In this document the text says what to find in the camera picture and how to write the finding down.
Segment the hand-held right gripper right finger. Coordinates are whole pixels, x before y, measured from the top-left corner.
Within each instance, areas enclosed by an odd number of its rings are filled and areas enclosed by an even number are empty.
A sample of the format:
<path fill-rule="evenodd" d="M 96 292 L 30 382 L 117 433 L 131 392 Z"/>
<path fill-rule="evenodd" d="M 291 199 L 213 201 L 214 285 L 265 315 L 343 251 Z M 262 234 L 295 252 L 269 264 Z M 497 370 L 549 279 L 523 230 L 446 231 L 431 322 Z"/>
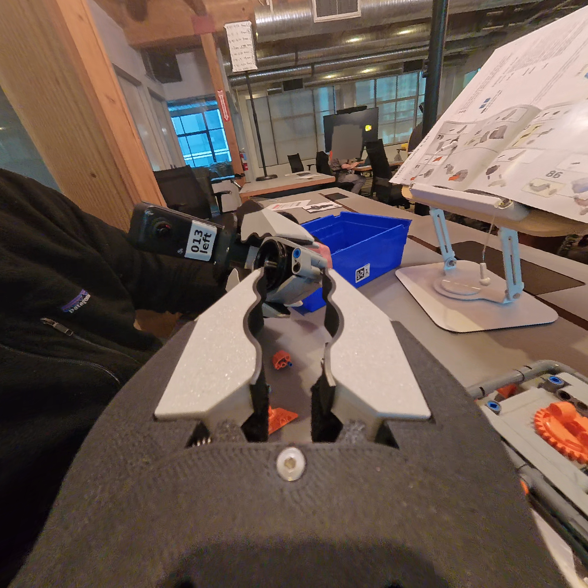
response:
<path fill-rule="evenodd" d="M 392 321 L 334 269 L 323 275 L 322 436 L 335 425 L 364 425 L 376 437 L 387 420 L 426 422 L 432 412 Z"/>

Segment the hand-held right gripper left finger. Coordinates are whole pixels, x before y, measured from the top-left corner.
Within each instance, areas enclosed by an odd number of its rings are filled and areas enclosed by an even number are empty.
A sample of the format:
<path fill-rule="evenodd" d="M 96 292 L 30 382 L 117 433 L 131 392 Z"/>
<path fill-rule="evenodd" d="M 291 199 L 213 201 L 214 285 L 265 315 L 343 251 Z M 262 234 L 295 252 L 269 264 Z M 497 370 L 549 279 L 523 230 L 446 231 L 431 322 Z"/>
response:
<path fill-rule="evenodd" d="M 269 388 L 258 341 L 265 298 L 264 270 L 256 269 L 195 320 L 156 420 L 199 420 L 210 432 L 231 421 L 248 441 L 268 440 Z"/>

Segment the wooden office table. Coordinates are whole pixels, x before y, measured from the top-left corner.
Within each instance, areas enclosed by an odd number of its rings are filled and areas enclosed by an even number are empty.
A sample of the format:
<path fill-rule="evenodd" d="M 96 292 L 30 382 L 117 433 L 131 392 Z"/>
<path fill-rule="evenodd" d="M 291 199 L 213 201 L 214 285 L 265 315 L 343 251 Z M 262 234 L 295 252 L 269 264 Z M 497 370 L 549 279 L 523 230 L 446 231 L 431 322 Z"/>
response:
<path fill-rule="evenodd" d="M 285 175 L 270 180 L 247 182 L 239 191 L 241 202 L 252 198 L 279 198 L 289 195 L 315 192 L 323 187 L 334 187 L 336 179 L 326 174 L 311 174 L 307 177 Z"/>

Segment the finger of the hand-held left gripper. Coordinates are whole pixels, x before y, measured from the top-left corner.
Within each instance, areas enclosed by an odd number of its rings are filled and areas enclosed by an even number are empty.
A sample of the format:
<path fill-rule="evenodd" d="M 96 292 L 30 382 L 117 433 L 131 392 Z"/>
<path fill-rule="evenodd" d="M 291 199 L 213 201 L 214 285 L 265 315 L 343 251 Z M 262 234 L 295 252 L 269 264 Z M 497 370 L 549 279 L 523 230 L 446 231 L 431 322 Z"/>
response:
<path fill-rule="evenodd" d="M 229 292 L 239 283 L 241 283 L 246 277 L 250 275 L 251 271 L 245 268 L 233 268 L 226 281 L 226 291 Z M 290 317 L 290 311 L 292 309 L 300 309 L 303 302 L 297 301 L 291 305 L 283 305 L 281 303 L 263 303 L 262 313 L 264 318 L 288 318 Z"/>
<path fill-rule="evenodd" d="M 315 241 L 295 220 L 260 206 L 239 207 L 239 235 L 243 244 L 257 247 L 265 238 L 284 238 L 305 246 Z"/>

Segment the white vent grille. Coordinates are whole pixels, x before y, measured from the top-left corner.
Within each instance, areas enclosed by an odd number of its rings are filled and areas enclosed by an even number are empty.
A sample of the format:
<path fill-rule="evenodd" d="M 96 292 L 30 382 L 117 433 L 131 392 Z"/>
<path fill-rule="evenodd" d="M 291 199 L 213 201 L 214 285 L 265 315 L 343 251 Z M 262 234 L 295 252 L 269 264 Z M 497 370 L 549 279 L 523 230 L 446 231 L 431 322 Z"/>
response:
<path fill-rule="evenodd" d="M 313 21 L 329 22 L 342 19 L 359 18 L 359 1 L 312 1 Z"/>

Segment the orange studded toy piece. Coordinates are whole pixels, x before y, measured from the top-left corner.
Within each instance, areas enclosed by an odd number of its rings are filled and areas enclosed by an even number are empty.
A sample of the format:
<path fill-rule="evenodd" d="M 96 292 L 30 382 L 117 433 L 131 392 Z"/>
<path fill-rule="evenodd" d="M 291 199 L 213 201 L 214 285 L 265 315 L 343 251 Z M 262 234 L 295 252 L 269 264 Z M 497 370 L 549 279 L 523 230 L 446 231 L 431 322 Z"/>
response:
<path fill-rule="evenodd" d="M 298 418 L 298 414 L 284 408 L 268 407 L 268 435 L 274 434 Z"/>

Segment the grey orange toy tracked robot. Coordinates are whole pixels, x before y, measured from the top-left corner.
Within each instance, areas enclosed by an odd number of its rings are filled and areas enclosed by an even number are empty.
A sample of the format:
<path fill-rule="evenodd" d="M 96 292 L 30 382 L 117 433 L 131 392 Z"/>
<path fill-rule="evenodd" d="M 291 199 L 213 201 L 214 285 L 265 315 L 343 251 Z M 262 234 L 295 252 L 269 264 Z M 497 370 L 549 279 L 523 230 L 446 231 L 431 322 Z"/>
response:
<path fill-rule="evenodd" d="M 540 360 L 467 391 L 499 434 L 564 578 L 587 587 L 587 376 Z"/>

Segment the paper flip chart on stand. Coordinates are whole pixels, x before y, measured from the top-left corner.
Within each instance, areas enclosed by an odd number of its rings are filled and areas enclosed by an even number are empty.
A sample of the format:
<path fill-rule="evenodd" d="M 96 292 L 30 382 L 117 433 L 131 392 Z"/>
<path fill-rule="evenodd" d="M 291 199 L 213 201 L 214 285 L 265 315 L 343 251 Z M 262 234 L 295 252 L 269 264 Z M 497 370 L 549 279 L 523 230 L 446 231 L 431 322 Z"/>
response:
<path fill-rule="evenodd" d="M 259 129 L 259 122 L 254 104 L 254 97 L 252 93 L 250 72 L 258 69 L 256 60 L 256 49 L 254 45 L 254 36 L 251 21 L 232 22 L 224 25 L 226 38 L 228 41 L 229 53 L 231 56 L 231 66 L 234 73 L 244 73 L 246 79 L 246 86 L 249 93 L 249 100 L 252 108 L 252 116 L 254 119 L 254 129 L 256 132 L 256 139 L 259 147 L 262 171 L 263 174 L 256 178 L 257 182 L 273 180 L 277 178 L 275 174 L 268 174 L 261 134 Z"/>

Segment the grey toy motor block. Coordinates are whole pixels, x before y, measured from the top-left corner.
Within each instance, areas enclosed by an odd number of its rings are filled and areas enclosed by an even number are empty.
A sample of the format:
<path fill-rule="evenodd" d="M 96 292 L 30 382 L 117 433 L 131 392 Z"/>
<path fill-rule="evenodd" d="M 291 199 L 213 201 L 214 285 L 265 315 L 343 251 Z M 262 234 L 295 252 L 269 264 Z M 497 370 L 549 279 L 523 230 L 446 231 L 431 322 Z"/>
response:
<path fill-rule="evenodd" d="M 253 268 L 263 269 L 266 303 L 291 305 L 300 300 L 303 302 L 317 291 L 329 267 L 313 244 L 305 246 L 284 238 L 265 238 Z"/>

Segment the wooden post with red sign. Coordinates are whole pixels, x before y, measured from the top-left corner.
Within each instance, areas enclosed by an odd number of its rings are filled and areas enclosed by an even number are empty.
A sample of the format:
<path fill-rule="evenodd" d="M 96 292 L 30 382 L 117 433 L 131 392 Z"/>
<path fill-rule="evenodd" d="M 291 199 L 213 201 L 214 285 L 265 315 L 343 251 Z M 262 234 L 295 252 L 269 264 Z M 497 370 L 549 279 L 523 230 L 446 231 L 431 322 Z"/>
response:
<path fill-rule="evenodd" d="M 217 105 L 221 113 L 224 133 L 229 146 L 233 172 L 236 176 L 243 176 L 244 168 L 240 158 L 239 145 L 229 106 L 228 93 L 224 84 L 224 69 L 222 68 L 222 64 L 217 55 L 217 43 L 214 37 L 214 23 L 209 16 L 196 14 L 195 16 L 192 16 L 192 25 L 194 27 L 194 33 L 200 36 L 203 52 L 208 64 Z"/>

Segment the black monitor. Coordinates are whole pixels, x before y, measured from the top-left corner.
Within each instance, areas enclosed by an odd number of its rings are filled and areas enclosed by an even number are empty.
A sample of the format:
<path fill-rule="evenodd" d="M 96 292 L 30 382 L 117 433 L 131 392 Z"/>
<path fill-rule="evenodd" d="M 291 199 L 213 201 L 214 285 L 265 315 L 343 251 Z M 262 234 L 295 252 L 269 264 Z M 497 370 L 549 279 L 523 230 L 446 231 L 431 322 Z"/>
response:
<path fill-rule="evenodd" d="M 338 112 L 323 117 L 325 152 L 358 158 L 368 143 L 379 139 L 378 107 Z"/>

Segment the black steel pole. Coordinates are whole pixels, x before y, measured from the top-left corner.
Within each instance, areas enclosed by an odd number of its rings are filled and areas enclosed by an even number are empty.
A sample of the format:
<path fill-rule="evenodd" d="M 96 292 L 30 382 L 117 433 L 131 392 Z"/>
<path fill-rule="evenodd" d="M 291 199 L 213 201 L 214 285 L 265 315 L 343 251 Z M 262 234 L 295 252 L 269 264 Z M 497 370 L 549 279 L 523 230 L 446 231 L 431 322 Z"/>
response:
<path fill-rule="evenodd" d="M 430 43 L 423 105 L 422 139 L 426 137 L 437 121 L 443 53 L 445 49 L 447 19 L 449 16 L 448 6 L 449 1 L 433 1 L 432 3 Z"/>

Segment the open instruction booklet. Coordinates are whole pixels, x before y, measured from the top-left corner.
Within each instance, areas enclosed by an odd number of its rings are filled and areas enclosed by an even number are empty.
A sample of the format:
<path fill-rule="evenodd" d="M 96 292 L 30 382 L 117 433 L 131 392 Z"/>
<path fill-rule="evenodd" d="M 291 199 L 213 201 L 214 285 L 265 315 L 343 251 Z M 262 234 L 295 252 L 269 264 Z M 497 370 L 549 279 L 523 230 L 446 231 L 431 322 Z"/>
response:
<path fill-rule="evenodd" d="M 587 8 L 496 49 L 390 183 L 586 224 Z"/>

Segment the large wooden column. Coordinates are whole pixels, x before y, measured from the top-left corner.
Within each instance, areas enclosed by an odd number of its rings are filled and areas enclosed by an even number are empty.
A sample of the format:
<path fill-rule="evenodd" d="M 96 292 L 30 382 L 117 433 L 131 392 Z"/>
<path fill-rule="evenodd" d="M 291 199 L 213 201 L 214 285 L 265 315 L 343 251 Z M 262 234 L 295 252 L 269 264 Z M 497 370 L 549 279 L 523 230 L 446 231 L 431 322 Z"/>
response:
<path fill-rule="evenodd" d="M 1 1 L 1 88 L 62 193 L 127 231 L 164 205 L 86 1 Z"/>

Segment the blue bin with white tag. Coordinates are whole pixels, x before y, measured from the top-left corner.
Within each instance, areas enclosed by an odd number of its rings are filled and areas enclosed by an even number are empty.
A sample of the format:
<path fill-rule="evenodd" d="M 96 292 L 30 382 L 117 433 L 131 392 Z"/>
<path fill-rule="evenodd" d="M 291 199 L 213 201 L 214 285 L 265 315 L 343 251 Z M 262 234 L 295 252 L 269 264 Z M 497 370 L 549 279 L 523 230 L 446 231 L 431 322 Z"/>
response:
<path fill-rule="evenodd" d="M 410 224 L 408 219 L 341 212 L 302 226 L 329 248 L 334 270 L 359 288 L 400 266 Z"/>

